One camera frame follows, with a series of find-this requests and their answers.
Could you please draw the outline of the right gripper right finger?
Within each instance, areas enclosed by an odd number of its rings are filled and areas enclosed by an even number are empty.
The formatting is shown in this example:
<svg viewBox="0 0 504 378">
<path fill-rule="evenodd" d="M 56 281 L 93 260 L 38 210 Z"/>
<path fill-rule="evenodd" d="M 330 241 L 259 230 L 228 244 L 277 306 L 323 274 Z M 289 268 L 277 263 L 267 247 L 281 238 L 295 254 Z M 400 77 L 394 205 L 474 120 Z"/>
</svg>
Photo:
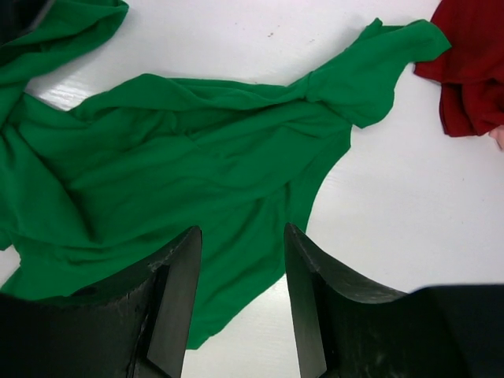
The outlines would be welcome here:
<svg viewBox="0 0 504 378">
<path fill-rule="evenodd" d="M 408 294 L 334 259 L 293 224 L 284 245 L 301 376 L 502 376 L 502 285 Z"/>
</svg>

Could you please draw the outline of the green t shirt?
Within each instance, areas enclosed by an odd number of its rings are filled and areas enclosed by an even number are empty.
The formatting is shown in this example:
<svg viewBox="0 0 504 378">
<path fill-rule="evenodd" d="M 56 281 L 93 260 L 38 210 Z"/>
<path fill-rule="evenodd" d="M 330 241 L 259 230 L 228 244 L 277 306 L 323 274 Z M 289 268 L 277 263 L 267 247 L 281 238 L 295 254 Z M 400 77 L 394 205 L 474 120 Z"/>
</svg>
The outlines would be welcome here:
<svg viewBox="0 0 504 378">
<path fill-rule="evenodd" d="M 426 20 L 375 20 L 287 86 L 143 74 L 68 111 L 26 92 L 111 39 L 127 12 L 58 1 L 1 48 L 1 246 L 20 255 L 2 291 L 70 295 L 196 225 L 195 350 L 284 274 L 284 226 L 306 227 L 353 127 L 383 120 L 405 67 L 450 44 Z"/>
</svg>

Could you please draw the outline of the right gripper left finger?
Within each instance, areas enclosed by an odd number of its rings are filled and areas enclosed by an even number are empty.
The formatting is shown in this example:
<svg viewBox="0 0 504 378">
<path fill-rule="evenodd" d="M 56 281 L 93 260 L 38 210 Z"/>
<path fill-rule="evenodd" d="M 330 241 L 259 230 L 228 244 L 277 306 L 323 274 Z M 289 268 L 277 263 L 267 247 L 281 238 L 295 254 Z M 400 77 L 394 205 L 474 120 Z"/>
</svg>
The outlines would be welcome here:
<svg viewBox="0 0 504 378">
<path fill-rule="evenodd" d="M 191 227 L 69 296 L 1 297 L 4 377 L 178 377 L 202 260 Z"/>
</svg>

